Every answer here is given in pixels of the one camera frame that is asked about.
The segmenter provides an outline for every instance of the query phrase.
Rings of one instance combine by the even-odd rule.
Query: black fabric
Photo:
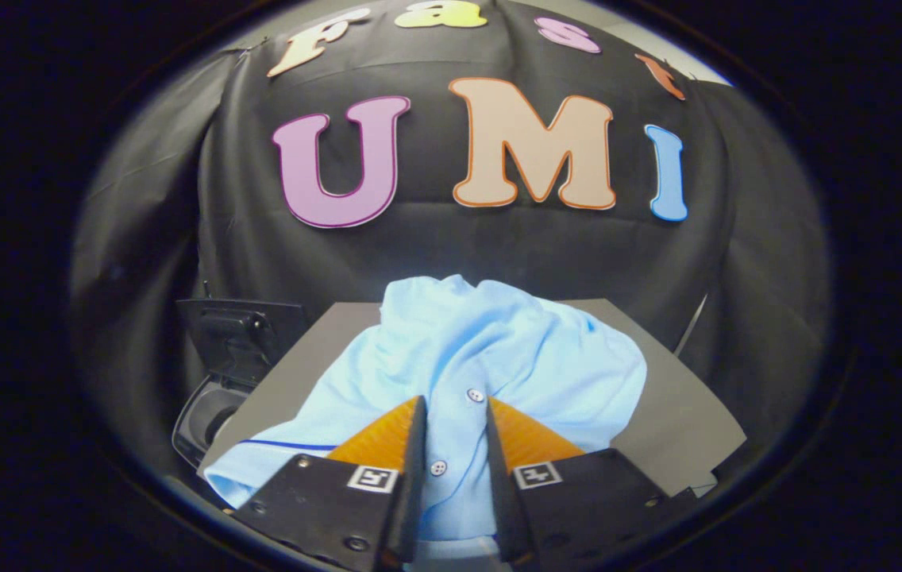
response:
[[[596,56],[539,36],[532,21],[553,14],[537,8],[480,3],[483,28],[398,29],[393,18],[408,4],[368,4],[370,21],[274,79],[266,72],[287,36],[211,55],[111,146],[84,203],[72,283],[80,363],[107,423],[156,473],[192,477],[168,436],[202,372],[172,301],[202,280],[216,297],[305,304],[316,319],[334,301],[381,300],[392,280],[460,272],[551,300],[606,297],[670,348],[707,294],[682,358],[749,436],[720,467],[723,491],[792,426],[827,336],[820,207],[791,149],[734,88],[672,70],[681,102],[635,58],[643,52],[588,25],[603,48]],[[467,76],[511,81],[548,123],[567,95],[610,107],[617,206],[579,211],[555,195],[538,205],[510,166],[513,205],[457,205],[468,119],[448,83]],[[393,203],[352,229],[296,220],[274,129],[327,113],[321,179],[351,191],[360,131],[345,112],[378,95],[412,105],[398,120]],[[683,222],[648,207],[657,190],[648,123],[684,142]]]

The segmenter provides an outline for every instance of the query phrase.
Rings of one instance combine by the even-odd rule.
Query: folded shirt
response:
[[[426,466],[418,539],[429,554],[488,554],[495,533],[486,397],[511,405],[585,452],[624,430],[645,384],[625,334],[573,307],[462,276],[388,285],[381,323],[324,372],[295,418],[238,443],[204,471],[241,506],[298,454],[325,457],[372,421],[426,398]]]

